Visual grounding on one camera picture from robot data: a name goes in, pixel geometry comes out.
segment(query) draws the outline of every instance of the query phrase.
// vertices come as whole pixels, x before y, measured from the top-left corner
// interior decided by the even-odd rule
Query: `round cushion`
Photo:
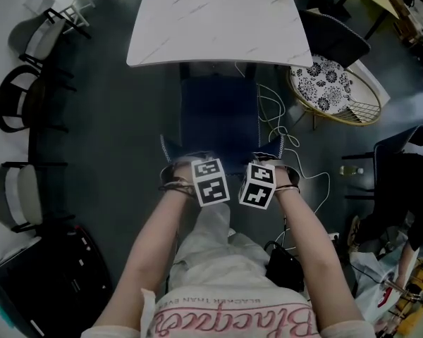
[[[317,110],[337,114],[350,102],[348,74],[335,61],[312,54],[311,68],[291,68],[291,82],[296,91]]]

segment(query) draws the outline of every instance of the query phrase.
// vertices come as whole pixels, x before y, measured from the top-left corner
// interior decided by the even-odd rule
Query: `white t-shirt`
[[[310,303],[274,285],[241,255],[196,265],[181,279],[181,286],[157,304],[152,292],[143,291],[141,334],[127,327],[93,327],[82,338],[375,337],[365,321],[340,323],[318,333]]]

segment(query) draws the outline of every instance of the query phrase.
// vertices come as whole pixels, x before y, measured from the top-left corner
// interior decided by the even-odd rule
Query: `dark blue chair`
[[[257,84],[218,75],[182,81],[180,145],[161,136],[166,159],[182,156],[220,158],[227,175],[244,175],[255,154],[280,159],[283,137],[260,146]]]

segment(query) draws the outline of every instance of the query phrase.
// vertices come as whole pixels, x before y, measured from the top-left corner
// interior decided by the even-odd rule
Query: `wristband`
[[[301,194],[301,190],[296,184],[289,184],[289,185],[281,185],[280,187],[276,188],[276,192],[282,192],[283,190],[291,190],[296,189],[299,194]]]

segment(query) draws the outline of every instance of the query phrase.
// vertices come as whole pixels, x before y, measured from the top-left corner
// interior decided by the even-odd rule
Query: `hand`
[[[187,182],[192,183],[192,171],[190,163],[180,163],[175,167],[174,177],[183,177]]]
[[[404,286],[406,285],[406,276],[399,275],[398,278],[396,278],[395,284],[401,288],[404,288]]]
[[[274,162],[273,160],[264,161],[262,162],[262,165],[266,165],[266,164],[274,165],[273,162]],[[287,169],[283,166],[274,166],[274,167],[275,167],[274,172],[276,174],[276,186],[280,187],[282,185],[290,185],[291,181],[288,176]]]

